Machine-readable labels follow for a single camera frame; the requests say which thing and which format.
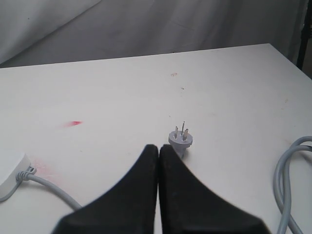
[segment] white power adapter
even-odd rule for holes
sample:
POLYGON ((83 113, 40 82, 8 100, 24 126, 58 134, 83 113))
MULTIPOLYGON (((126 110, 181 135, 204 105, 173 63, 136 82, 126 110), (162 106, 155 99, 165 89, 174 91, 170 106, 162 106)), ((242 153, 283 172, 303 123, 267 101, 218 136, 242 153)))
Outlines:
POLYGON ((25 153, 0 149, 0 201, 8 199, 21 184, 16 175, 28 171, 30 160, 25 153))

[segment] metal prong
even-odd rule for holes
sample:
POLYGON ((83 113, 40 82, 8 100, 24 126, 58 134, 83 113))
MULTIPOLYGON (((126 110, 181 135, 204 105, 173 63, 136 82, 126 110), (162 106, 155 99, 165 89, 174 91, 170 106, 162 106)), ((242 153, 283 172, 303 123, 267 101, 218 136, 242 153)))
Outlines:
POLYGON ((186 140, 188 134, 189 134, 189 130, 186 129, 183 134, 183 140, 186 140))
POLYGON ((183 125, 182 125, 182 131, 181 131, 181 135, 183 134, 183 130, 184 130, 184 124, 185 124, 185 121, 183 121, 183 125))
POLYGON ((175 127, 175 139, 177 138, 177 126, 175 127))

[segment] power cord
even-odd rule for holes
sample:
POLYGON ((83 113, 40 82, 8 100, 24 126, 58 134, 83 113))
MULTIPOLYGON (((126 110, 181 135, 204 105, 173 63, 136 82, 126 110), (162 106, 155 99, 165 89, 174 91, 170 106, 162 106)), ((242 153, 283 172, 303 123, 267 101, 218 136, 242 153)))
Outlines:
POLYGON ((49 188, 53 193, 60 197, 64 202, 66 202, 74 211, 81 208, 81 205, 78 204, 71 196, 69 196, 65 191, 56 186, 55 184, 47 181, 41 177, 35 176, 36 168, 29 167, 27 171, 20 171, 16 174, 16 181, 21 183, 22 181, 34 181, 43 186, 49 188))
POLYGON ((277 234, 285 234, 287 226, 293 234, 303 234, 299 226, 291 215, 292 194, 290 182, 290 160, 293 154, 297 151, 312 152, 312 147, 301 145, 304 142, 312 141, 312 136, 304 136, 296 140, 290 148, 279 159, 273 176, 273 192, 277 206, 282 213, 277 234), (283 191, 281 188, 281 178, 283 178, 283 191))

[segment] power plug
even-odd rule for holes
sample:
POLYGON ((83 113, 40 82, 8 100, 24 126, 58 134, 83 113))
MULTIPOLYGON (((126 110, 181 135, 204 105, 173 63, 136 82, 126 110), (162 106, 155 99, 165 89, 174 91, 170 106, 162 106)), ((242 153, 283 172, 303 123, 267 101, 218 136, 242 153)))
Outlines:
POLYGON ((173 149, 175 150, 176 154, 183 158, 185 150, 189 148, 193 143, 193 137, 189 134, 189 130, 186 129, 184 131, 184 124, 182 125, 182 131, 179 131, 177 126, 175 127, 175 131, 169 134, 169 143, 172 145, 173 149))
POLYGON ((0 201, 8 199, 21 184, 19 171, 28 171, 30 160, 25 153, 0 149, 0 201))

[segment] white table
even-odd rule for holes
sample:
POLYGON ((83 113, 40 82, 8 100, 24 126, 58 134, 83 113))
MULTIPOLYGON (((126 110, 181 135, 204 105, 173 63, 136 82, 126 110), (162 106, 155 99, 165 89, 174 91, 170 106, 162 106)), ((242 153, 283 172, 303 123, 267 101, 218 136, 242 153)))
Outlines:
MULTIPOLYGON (((0 147, 26 152, 39 176, 82 205, 111 188, 147 143, 161 147, 186 121, 194 137, 187 166, 275 233, 275 164, 312 134, 311 120, 311 80, 268 44, 0 69, 0 147)), ((295 159, 292 214, 305 233, 311 177, 311 165, 295 159)), ((0 233, 47 234, 69 212, 25 182, 0 204, 0 233)))

